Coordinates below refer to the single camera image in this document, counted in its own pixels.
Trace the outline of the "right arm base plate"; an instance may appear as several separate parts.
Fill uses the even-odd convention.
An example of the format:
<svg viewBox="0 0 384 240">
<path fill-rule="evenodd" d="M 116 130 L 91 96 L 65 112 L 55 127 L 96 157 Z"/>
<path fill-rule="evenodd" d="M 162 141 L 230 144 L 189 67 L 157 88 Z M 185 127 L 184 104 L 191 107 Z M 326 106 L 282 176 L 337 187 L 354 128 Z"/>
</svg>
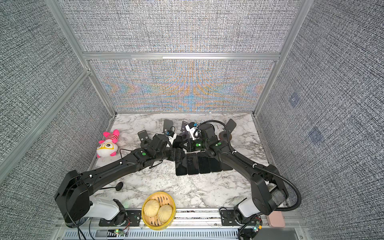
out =
<svg viewBox="0 0 384 240">
<path fill-rule="evenodd" d="M 233 227 L 240 226 L 237 222 L 233 209 L 221 208 L 219 209 L 219 214 L 221 217 L 222 226 L 224 227 Z"/>
</svg>

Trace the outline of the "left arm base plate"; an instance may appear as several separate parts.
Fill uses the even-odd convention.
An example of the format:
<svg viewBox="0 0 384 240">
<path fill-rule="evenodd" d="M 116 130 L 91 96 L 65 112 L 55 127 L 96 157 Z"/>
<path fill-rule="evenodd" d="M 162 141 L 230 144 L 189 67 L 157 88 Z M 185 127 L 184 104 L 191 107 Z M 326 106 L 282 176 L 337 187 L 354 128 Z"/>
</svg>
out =
<svg viewBox="0 0 384 240">
<path fill-rule="evenodd" d="M 130 225 L 130 227 L 138 227 L 141 219 L 142 212 L 140 209 L 126 209 L 126 217 L 121 224 L 115 225 L 113 220 L 100 219 L 99 227 L 126 227 L 128 225 Z"/>
</svg>

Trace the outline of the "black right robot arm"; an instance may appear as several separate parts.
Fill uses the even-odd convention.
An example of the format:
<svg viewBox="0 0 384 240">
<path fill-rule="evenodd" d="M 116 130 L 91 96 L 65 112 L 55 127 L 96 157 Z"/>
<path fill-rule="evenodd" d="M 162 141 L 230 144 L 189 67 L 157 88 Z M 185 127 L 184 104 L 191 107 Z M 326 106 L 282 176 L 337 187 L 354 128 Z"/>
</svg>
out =
<svg viewBox="0 0 384 240">
<path fill-rule="evenodd" d="M 251 197 L 234 207 L 234 217 L 244 224 L 254 215 L 270 215 L 273 212 L 286 212 L 297 208 L 298 204 L 283 208 L 281 204 L 289 194 L 286 186 L 296 187 L 281 176 L 273 165 L 264 166 L 242 155 L 231 144 L 231 133 L 236 122 L 229 120 L 226 124 L 210 120 L 201 124 L 189 123 L 185 126 L 190 134 L 188 140 L 178 137 L 173 145 L 188 153 L 201 151 L 209 158 L 240 173 L 251 185 Z"/>
</svg>

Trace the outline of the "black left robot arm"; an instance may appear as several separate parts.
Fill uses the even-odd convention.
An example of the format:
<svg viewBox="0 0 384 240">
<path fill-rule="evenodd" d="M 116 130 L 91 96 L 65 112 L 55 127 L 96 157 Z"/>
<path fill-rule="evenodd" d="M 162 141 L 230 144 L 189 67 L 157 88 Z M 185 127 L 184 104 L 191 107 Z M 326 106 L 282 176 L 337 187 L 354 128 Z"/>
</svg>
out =
<svg viewBox="0 0 384 240">
<path fill-rule="evenodd" d="M 120 201 L 102 201 L 91 196 L 119 178 L 154 168 L 157 161 L 181 159 L 185 154 L 184 144 L 181 136 L 171 141 L 166 135 L 156 134 L 151 141 L 143 142 L 140 148 L 111 164 L 83 173 L 68 172 L 54 196 L 66 225 L 77 228 L 83 218 L 101 218 L 115 226 L 123 225 L 127 214 Z"/>
</svg>

